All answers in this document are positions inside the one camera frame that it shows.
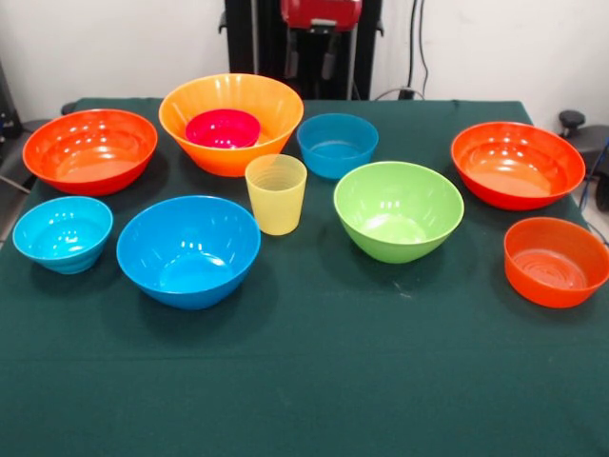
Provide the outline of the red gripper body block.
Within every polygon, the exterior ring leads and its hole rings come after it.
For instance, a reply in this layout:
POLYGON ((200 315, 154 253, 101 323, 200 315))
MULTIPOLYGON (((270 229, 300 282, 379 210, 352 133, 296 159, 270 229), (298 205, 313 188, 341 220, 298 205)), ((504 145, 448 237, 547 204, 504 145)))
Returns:
POLYGON ((327 27, 350 31, 361 16, 360 0, 281 0, 281 15, 292 29, 327 27))

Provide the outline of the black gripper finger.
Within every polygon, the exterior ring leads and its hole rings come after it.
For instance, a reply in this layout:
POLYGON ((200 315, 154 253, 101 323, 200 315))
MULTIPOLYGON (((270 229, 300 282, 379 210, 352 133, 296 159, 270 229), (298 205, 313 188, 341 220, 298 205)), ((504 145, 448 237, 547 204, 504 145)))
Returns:
POLYGON ((292 28, 286 29, 285 51, 285 79, 295 79, 299 66, 298 33, 292 28))
POLYGON ((329 35, 327 48, 324 53, 322 62, 321 76, 325 81, 329 81, 334 75, 335 63, 336 63, 336 51, 337 48, 337 34, 332 33, 329 35))

